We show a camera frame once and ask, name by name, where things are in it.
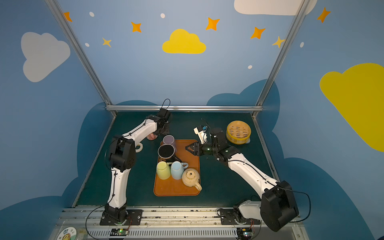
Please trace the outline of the pink ghost pattern mug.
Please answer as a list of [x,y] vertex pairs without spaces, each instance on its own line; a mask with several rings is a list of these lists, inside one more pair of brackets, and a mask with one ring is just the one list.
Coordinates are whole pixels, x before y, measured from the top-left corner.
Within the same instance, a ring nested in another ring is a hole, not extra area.
[[147,136],[147,139],[150,140],[150,141],[153,141],[153,140],[155,140],[157,137],[158,137],[157,135],[151,133],[151,134],[149,134],[149,135]]

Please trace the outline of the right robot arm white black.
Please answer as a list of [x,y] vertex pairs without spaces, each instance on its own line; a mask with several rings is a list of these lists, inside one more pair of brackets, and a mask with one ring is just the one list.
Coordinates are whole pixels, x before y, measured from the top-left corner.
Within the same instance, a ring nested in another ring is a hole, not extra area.
[[226,134],[220,128],[208,130],[206,126],[194,128],[199,142],[185,149],[194,156],[211,155],[217,161],[241,176],[258,194],[261,200],[246,200],[234,206],[236,223],[245,224],[254,219],[264,222],[267,227],[278,232],[299,215],[299,209],[292,190],[286,181],[278,182],[255,167],[234,146],[227,142]]

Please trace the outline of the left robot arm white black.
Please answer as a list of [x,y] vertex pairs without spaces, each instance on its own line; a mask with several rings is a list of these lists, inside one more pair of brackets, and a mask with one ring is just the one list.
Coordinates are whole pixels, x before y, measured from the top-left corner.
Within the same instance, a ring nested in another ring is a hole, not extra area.
[[110,145],[112,173],[111,191],[100,221],[101,226],[124,225],[127,214],[127,183],[129,173],[136,163],[136,147],[150,134],[169,133],[170,111],[161,108],[156,115],[149,115],[133,130],[114,138]]

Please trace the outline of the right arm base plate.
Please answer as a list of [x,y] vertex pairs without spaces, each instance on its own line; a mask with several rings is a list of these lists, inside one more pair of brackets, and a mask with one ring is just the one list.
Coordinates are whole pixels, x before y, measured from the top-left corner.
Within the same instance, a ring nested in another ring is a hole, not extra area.
[[260,225],[261,221],[244,218],[240,211],[234,209],[218,209],[217,214],[222,225]]

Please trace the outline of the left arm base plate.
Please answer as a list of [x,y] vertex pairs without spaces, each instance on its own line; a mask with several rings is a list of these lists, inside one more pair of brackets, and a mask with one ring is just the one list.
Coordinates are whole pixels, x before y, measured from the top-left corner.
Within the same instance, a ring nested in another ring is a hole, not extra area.
[[100,220],[101,226],[138,226],[143,210],[111,209],[104,210]]

